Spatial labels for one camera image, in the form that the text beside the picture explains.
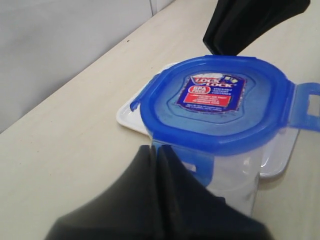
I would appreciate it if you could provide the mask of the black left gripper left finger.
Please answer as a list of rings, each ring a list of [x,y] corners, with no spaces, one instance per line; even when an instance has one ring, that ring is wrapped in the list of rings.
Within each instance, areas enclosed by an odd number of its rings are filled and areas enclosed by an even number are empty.
[[[156,151],[139,147],[131,164],[101,195],[58,218],[47,240],[162,240]]]

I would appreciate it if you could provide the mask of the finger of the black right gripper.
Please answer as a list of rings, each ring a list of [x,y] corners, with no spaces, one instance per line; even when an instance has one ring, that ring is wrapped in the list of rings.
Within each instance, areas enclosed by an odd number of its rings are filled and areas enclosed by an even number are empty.
[[[213,55],[236,56],[309,5],[309,0],[219,0],[202,41]]]

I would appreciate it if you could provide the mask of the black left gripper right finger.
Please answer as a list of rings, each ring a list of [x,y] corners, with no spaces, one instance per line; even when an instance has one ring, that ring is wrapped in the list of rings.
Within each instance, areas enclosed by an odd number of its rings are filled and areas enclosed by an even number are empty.
[[[272,240],[268,228],[210,193],[169,145],[158,149],[158,195],[166,240]]]

